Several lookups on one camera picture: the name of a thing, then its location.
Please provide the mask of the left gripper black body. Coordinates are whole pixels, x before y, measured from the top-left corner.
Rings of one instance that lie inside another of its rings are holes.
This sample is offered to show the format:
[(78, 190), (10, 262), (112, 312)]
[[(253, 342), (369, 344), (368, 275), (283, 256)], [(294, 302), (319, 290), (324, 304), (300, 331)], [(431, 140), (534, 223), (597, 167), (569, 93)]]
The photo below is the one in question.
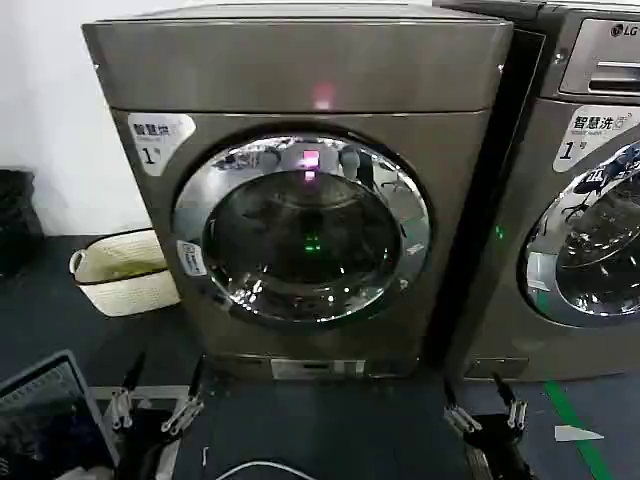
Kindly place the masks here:
[(132, 426), (124, 435), (119, 471), (157, 471), (161, 454), (172, 438), (161, 431), (171, 417), (167, 409), (138, 408), (133, 412)]

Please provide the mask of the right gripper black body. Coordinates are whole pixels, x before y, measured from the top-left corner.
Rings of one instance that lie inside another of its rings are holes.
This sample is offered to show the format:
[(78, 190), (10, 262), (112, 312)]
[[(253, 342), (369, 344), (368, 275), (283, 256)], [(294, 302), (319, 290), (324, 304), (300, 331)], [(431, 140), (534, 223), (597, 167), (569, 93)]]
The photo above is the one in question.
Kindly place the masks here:
[(480, 414), (473, 416), (481, 428), (465, 432), (463, 440), (470, 446), (483, 452), (515, 448), (521, 441), (524, 429), (517, 423), (509, 424), (509, 415), (505, 413)]

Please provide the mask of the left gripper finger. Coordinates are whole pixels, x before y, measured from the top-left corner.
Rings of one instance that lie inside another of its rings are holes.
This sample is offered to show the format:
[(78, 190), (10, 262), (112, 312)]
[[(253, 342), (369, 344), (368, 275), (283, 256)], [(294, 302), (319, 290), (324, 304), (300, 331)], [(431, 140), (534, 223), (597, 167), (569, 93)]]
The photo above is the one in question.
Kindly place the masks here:
[(131, 396), (138, 385), (145, 362), (146, 352), (142, 351), (125, 374), (121, 385), (112, 392), (111, 427), (113, 431), (129, 429), (133, 425)]
[(201, 355), (194, 368), (191, 383), (187, 391), (184, 403), (177, 408), (171, 417), (162, 425), (160, 431), (166, 435), (182, 434), (194, 421), (196, 416), (204, 408), (204, 402), (200, 396), (202, 375), (204, 371), (205, 355)]

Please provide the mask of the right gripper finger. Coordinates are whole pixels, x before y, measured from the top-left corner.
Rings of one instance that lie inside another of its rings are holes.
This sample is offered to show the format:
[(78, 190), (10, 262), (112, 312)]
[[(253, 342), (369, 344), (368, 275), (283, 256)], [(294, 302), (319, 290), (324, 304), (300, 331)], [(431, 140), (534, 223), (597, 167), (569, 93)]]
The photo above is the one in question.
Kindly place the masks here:
[(507, 425), (512, 429), (523, 430), (525, 427), (527, 402), (518, 400), (511, 387), (494, 373), (493, 380), (498, 390), (498, 394), (507, 407)]
[(443, 379), (443, 387), (446, 398), (444, 419), (460, 435), (480, 432), (482, 425), (458, 404), (453, 386), (447, 378)]

